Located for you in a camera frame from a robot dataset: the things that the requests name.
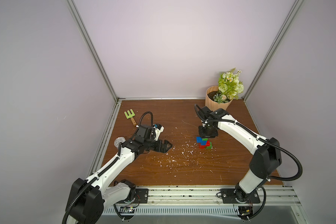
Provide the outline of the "small blue lego brick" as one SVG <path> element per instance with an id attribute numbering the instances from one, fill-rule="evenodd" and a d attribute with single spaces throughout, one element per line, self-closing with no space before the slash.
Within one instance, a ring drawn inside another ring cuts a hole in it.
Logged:
<path id="1" fill-rule="evenodd" d="M 197 143 L 201 143 L 203 139 L 201 137 L 196 137 Z"/>

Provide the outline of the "long blue lego brick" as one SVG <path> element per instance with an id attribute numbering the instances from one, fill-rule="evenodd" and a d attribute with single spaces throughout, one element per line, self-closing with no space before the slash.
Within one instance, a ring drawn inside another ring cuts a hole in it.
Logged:
<path id="1" fill-rule="evenodd" d="M 209 144 L 209 141 L 202 141 L 201 143 L 199 143 L 200 146 L 206 146 L 207 144 Z"/>

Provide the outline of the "long red lego brick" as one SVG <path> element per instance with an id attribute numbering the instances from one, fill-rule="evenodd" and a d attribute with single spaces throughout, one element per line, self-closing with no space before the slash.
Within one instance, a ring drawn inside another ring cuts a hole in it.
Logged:
<path id="1" fill-rule="evenodd" d="M 211 143 L 209 141 L 206 142 L 206 144 L 199 144 L 200 149 L 205 149 L 205 148 L 211 148 Z"/>

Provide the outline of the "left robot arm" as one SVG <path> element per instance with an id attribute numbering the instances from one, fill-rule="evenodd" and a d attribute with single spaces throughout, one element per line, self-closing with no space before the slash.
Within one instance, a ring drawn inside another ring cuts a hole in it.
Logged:
<path id="1" fill-rule="evenodd" d="M 159 138 L 163 131 L 160 124 L 140 125 L 131 138 L 118 138 L 117 154 L 98 171 L 86 179 L 78 178 L 72 184 L 62 223 L 95 224 L 106 207 L 133 200 L 135 184 L 128 180 L 113 187 L 110 184 L 144 152 L 167 153 L 172 144 Z"/>

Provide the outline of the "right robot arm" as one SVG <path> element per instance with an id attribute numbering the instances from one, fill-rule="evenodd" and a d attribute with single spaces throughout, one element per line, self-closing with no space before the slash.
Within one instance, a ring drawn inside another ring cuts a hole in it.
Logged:
<path id="1" fill-rule="evenodd" d="M 229 134 L 241 143 L 252 155 L 249 170 L 236 185 L 234 194 L 239 201 L 245 201 L 253 191 L 261 188 L 268 180 L 295 181 L 303 174 L 303 166 L 296 156 L 280 146 L 275 138 L 268 139 L 238 122 L 224 109 L 210 110 L 194 105 L 202 125 L 198 127 L 201 138 L 215 138 L 218 130 Z M 272 173 L 282 164 L 284 153 L 297 165 L 297 173 L 291 177 L 274 176 Z"/>

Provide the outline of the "beige ribbed flower pot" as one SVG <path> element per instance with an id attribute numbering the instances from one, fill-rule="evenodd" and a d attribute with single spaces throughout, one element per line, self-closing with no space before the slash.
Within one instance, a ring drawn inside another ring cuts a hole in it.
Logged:
<path id="1" fill-rule="evenodd" d="M 215 111 L 219 108 L 226 110 L 228 108 L 228 106 L 231 104 L 231 102 L 233 102 L 233 100 L 231 100 L 228 103 L 221 103 L 221 104 L 215 102 L 214 100 L 212 100 L 209 97 L 209 94 L 211 92 L 217 92 L 217 91 L 218 91 L 218 86 L 217 85 L 211 86 L 207 89 L 206 95 L 205 95 L 205 106 L 207 106 L 212 111 Z"/>

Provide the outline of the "round silver metal object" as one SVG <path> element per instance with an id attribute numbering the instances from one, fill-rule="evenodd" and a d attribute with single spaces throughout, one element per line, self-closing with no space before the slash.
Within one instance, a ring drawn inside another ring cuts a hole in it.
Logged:
<path id="1" fill-rule="evenodd" d="M 126 141 L 124 137 L 118 137 L 114 140 L 114 146 L 118 149 L 120 144 L 123 144 Z"/>

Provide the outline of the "green toy garden fork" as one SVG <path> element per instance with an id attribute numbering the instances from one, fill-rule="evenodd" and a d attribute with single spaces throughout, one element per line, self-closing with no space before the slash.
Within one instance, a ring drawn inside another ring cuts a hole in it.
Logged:
<path id="1" fill-rule="evenodd" d="M 135 117 L 135 113 L 133 111 L 133 109 L 130 109 L 130 110 L 127 110 L 124 112 L 124 115 L 127 119 L 131 120 L 132 124 L 136 127 L 137 126 L 137 123 L 134 119 Z"/>

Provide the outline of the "green white artificial flowers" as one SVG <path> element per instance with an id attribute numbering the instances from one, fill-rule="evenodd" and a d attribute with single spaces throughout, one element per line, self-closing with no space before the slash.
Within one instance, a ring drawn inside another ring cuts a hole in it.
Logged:
<path id="1" fill-rule="evenodd" d="M 223 104 L 239 98 L 238 95 L 244 91 L 244 85 L 239 79 L 240 74 L 241 70 L 236 68 L 220 74 L 218 90 L 213 96 L 215 102 Z"/>

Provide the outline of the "left electronics board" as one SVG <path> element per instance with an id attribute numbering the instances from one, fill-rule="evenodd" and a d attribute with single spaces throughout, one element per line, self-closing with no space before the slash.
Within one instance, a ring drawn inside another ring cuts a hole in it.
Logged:
<path id="1" fill-rule="evenodd" d="M 123 206 L 123 207 L 119 208 L 119 212 L 122 215 L 134 214 L 135 213 L 135 207 Z"/>

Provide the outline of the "electronics board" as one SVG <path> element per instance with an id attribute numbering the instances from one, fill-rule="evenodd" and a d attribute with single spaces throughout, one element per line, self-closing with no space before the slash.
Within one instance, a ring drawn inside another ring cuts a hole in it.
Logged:
<path id="1" fill-rule="evenodd" d="M 238 207 L 238 217 L 244 221 L 249 221 L 253 216 L 253 209 L 249 206 Z"/>
<path id="2" fill-rule="evenodd" d="M 119 212 L 122 215 L 134 214 L 135 213 L 135 207 L 123 206 L 123 207 L 119 208 Z"/>

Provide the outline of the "right electronics board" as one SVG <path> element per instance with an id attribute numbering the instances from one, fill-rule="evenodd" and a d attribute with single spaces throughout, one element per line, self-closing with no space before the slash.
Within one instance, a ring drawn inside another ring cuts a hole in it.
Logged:
<path id="1" fill-rule="evenodd" d="M 253 216 L 253 209 L 249 206 L 238 207 L 238 217 L 244 221 L 249 221 Z"/>

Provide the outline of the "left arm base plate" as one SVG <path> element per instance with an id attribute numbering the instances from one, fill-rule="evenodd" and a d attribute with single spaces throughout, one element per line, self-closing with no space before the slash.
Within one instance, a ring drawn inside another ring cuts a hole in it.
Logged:
<path id="1" fill-rule="evenodd" d="M 142 203 L 146 204 L 148 202 L 149 189 L 138 188 L 135 190 L 133 195 L 129 195 L 125 200 L 118 201 L 119 204 L 131 204 L 131 203 Z"/>

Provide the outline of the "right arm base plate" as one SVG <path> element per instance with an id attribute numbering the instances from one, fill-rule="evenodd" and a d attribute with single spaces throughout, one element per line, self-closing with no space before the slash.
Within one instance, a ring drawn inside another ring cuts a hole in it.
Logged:
<path id="1" fill-rule="evenodd" d="M 257 190 L 253 190 L 251 193 L 246 194 L 244 191 L 240 191 L 237 189 L 220 189 L 220 191 L 216 194 L 218 198 L 223 200 L 224 204 L 233 204 L 233 203 L 260 203 L 260 198 Z"/>

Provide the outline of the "aluminium front rail frame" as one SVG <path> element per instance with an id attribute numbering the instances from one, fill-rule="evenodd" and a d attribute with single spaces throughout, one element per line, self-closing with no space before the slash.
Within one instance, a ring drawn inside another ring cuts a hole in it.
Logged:
<path id="1" fill-rule="evenodd" d="M 267 206 L 289 206 L 294 217 L 300 224 L 310 223 L 305 210 L 303 209 L 295 191 L 291 187 L 279 185 L 267 185 L 256 189 L 260 198 L 260 203 L 233 203 L 224 204 L 216 194 L 220 189 L 234 189 L 231 185 L 212 186 L 137 186 L 138 188 L 149 189 L 148 202 L 119 204 L 106 207 L 102 215 L 115 214 L 122 219 L 138 215 L 214 215 L 242 220 L 238 217 L 239 206 L 249 206 L 253 209 L 253 217 L 260 214 L 259 209 Z M 123 206 L 135 207 L 135 213 L 122 215 L 119 208 Z"/>

